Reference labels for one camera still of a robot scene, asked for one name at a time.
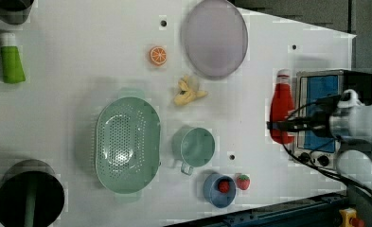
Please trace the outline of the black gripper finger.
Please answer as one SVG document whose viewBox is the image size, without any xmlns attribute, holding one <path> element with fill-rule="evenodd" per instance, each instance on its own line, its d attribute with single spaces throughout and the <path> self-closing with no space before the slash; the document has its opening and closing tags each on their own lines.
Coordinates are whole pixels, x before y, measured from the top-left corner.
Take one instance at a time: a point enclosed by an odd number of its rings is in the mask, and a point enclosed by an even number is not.
<svg viewBox="0 0 372 227">
<path fill-rule="evenodd" d="M 292 117 L 292 118 L 288 118 L 286 119 L 287 122 L 291 122 L 291 123 L 310 123 L 310 117 Z"/>
<path fill-rule="evenodd" d="M 266 123 L 268 130 L 278 130 L 287 132 L 299 132 L 299 131 L 309 131 L 310 127 L 307 124 L 294 123 L 290 121 L 279 121 Z"/>
</svg>

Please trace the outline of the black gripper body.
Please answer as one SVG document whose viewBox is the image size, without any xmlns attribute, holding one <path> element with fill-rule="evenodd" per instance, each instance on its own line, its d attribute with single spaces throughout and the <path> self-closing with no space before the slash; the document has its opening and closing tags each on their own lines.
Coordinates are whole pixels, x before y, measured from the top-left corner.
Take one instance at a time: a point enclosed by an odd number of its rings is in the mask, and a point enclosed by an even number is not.
<svg viewBox="0 0 372 227">
<path fill-rule="evenodd" d="M 337 109 L 340 95 L 325 96 L 301 106 L 303 113 L 302 131 L 312 131 L 316 136 L 332 138 L 329 119 Z"/>
</svg>

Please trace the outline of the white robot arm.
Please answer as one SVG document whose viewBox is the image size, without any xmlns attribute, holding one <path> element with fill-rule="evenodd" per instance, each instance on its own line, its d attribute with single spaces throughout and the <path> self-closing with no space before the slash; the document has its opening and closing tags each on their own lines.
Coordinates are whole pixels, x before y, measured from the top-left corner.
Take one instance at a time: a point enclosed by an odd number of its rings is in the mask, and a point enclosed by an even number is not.
<svg viewBox="0 0 372 227">
<path fill-rule="evenodd" d="M 365 105 L 353 89 L 340 95 L 325 96 L 302 107 L 286 112 L 280 119 L 267 122 L 270 132 L 277 132 L 279 143 L 284 135 L 312 131 L 318 137 L 334 138 L 340 142 L 364 142 L 371 150 L 358 149 L 372 163 L 372 104 Z"/>
</svg>

